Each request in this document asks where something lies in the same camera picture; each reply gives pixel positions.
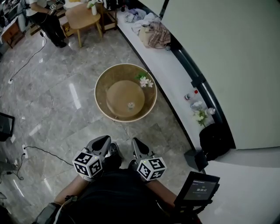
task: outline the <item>flower vase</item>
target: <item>flower vase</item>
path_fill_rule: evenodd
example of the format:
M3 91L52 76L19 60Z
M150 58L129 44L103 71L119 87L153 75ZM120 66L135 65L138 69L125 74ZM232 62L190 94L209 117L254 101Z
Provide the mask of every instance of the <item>flower vase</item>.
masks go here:
M92 14L94 16L97 15L97 10L96 10L96 6L95 5L93 7L91 7L91 11L92 11Z

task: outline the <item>white shirt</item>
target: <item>white shirt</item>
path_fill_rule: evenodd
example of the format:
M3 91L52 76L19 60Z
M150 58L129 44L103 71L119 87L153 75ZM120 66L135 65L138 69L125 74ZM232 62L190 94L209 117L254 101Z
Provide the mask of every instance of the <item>white shirt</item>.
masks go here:
M45 8L47 6L47 0L26 0L25 1L27 4L32 4L32 3L37 3L39 6L42 6L43 8ZM27 9L26 10L26 15L27 16L33 16L35 13L37 13L37 11L34 11L32 9Z

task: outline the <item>white cube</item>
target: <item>white cube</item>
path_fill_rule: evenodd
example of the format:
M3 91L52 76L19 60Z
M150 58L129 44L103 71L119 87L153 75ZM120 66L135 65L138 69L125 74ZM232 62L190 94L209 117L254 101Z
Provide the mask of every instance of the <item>white cube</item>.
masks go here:
M145 178L145 180L154 180L160 178L167 169L162 157L141 160L137 171Z
M102 161L99 156L79 151L72 160L77 173L89 178L102 170Z

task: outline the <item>plaid cloth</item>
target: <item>plaid cloth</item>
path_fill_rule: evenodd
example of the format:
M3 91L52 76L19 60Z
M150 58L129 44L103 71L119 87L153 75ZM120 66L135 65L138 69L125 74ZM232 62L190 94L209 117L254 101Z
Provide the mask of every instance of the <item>plaid cloth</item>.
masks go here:
M153 48L165 47L166 44L170 43L171 36L170 32L160 22L152 22L150 24L150 31L154 31L154 34L149 40L149 46Z

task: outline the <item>forearm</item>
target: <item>forearm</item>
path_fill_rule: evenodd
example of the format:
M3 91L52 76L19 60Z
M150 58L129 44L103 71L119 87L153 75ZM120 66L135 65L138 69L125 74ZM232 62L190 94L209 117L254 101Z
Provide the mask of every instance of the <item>forearm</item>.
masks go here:
M49 12L48 9L46 9L46 8L44 8L44 7L42 7L42 6L39 6L37 3L32 3L32 4L30 5L30 8L31 8L33 11L36 11L36 12L41 12L41 13L46 13L46 14Z
M62 205L67 195L79 196L83 190L89 185L89 181L83 180L79 175L64 188L55 198L54 202Z
M158 180L152 180L146 184L146 186L153 191L158 199L161 200L160 206L163 207L164 210L171 212L172 209L175 207L174 201L176 199L176 195L168 190L162 183Z

